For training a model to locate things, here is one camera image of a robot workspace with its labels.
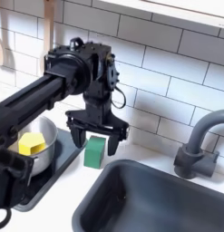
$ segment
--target gray faucet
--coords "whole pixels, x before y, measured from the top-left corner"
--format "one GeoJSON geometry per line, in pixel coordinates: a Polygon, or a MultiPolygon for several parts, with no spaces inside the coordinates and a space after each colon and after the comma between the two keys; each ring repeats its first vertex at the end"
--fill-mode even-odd
{"type": "Polygon", "coordinates": [[[174,160],[175,172],[184,179],[193,179],[197,174],[211,177],[219,154],[212,156],[202,151],[201,144],[212,127],[224,123],[224,110],[214,111],[202,118],[194,127],[189,142],[179,148],[174,160]]]}

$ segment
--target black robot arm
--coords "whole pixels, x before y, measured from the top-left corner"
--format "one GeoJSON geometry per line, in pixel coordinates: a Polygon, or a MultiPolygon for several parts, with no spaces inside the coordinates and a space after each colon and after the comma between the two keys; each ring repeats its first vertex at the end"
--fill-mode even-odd
{"type": "Polygon", "coordinates": [[[32,158],[7,148],[17,140],[19,130],[51,110],[55,102],[83,93],[85,110],[66,113],[77,147],[84,144],[86,131],[110,136],[109,155],[115,153],[119,141],[127,139],[129,124],[111,110],[119,74],[110,46],[72,39],[69,46],[45,56],[44,69],[42,78],[0,102],[0,208],[9,209],[22,201],[34,165],[32,158]]]}

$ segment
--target black stovetop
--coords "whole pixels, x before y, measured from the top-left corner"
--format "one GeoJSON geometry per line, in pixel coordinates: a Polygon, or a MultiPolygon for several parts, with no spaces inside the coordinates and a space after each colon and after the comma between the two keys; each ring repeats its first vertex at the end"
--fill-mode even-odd
{"type": "Polygon", "coordinates": [[[71,133],[59,129],[51,166],[31,179],[25,199],[15,209],[23,212],[33,209],[81,150],[75,147],[71,133]]]}

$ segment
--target black cable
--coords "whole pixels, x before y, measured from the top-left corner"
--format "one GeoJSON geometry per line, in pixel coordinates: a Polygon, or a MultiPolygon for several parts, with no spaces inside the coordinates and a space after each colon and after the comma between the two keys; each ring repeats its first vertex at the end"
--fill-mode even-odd
{"type": "Polygon", "coordinates": [[[123,96],[123,105],[121,107],[117,106],[113,101],[112,101],[112,105],[117,108],[117,109],[122,109],[126,106],[126,96],[125,94],[122,92],[122,90],[120,90],[117,86],[115,87],[115,90],[120,92],[123,96]]]}
{"type": "Polygon", "coordinates": [[[0,229],[4,228],[12,217],[12,210],[10,208],[1,208],[1,209],[4,209],[6,211],[6,217],[2,222],[0,222],[0,229]]]}

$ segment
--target green cube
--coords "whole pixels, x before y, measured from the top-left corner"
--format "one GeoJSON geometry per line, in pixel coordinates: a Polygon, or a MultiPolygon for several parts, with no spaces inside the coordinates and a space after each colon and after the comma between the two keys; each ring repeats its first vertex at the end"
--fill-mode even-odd
{"type": "Polygon", "coordinates": [[[105,138],[92,136],[87,142],[84,153],[84,166],[94,169],[101,167],[105,150],[105,138]]]}

